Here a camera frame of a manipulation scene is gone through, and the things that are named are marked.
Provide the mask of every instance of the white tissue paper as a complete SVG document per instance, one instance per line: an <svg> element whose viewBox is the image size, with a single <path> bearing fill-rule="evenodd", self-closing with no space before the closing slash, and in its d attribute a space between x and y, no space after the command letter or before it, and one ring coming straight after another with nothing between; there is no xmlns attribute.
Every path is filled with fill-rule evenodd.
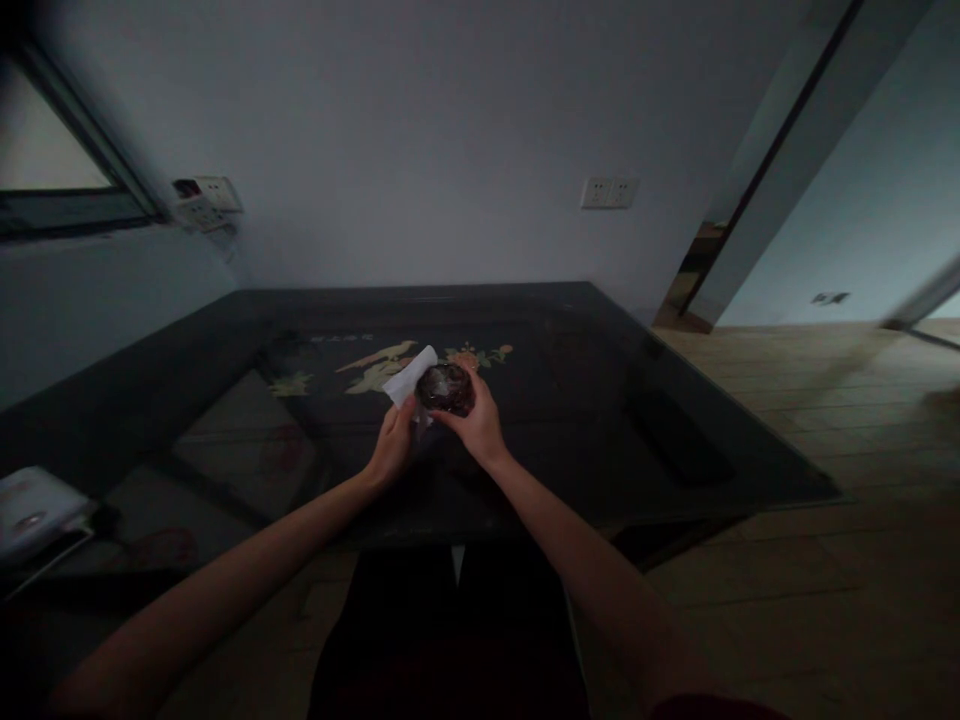
<svg viewBox="0 0 960 720"><path fill-rule="evenodd" d="M394 405L400 407L403 405L403 401L413 394L420 377L428 368L432 368L436 364L437 351L433 349L433 345L427 345L419 355L410 361L409 365L383 384L383 391L390 396ZM417 410L413 417L420 423L421 428L433 422L433 418L427 415L419 401L417 401Z"/></svg>

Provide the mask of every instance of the red sleeve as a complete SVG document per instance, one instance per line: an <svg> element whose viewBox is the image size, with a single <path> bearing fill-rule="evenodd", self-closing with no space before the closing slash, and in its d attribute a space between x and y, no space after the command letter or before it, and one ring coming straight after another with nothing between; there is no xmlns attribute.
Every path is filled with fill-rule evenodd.
<svg viewBox="0 0 960 720"><path fill-rule="evenodd" d="M786 715L747 700L716 695L677 695L653 708L650 720L789 720Z"/></svg>

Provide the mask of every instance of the table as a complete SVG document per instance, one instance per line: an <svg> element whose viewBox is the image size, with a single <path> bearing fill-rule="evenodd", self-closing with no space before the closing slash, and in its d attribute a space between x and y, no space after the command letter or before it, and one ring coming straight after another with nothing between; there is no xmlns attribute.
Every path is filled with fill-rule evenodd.
<svg viewBox="0 0 960 720"><path fill-rule="evenodd" d="M107 508L112 539L49 582L173 581L344 481L389 405L379 384L426 344L478 360L517 458L622 529L642 568L758 511L841 498L589 283L241 291L0 416L0 470L44 466ZM522 532L445 428L415 452L341 547Z"/></svg>

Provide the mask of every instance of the hand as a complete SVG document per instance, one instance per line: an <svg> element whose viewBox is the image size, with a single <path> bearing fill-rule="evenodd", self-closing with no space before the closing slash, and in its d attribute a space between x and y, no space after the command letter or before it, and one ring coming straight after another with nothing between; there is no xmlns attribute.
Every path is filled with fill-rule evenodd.
<svg viewBox="0 0 960 720"><path fill-rule="evenodd" d="M417 407L411 395L400 408L391 405L383 418L380 436L373 457L364 473L377 483L391 483L397 479L410 453L410 421Z"/></svg>
<svg viewBox="0 0 960 720"><path fill-rule="evenodd" d="M458 362L457 364L467 372L473 384L474 402L470 414L462 418L442 410L435 410L430 413L430 416L459 435L476 461L482 466L488 466L510 456L510 451L503 442L497 404L493 401L490 388L477 375L477 371L466 363Z"/></svg>

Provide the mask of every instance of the person's left hand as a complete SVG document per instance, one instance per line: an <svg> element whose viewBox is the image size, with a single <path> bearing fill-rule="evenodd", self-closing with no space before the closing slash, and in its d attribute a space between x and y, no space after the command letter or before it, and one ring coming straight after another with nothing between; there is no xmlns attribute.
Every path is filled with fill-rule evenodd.
<svg viewBox="0 0 960 720"><path fill-rule="evenodd" d="M391 405L387 410L380 437L377 438L377 447L364 471L375 482L391 483L403 470L410 453L410 421L416 407L416 398L411 395L399 409Z"/></svg>

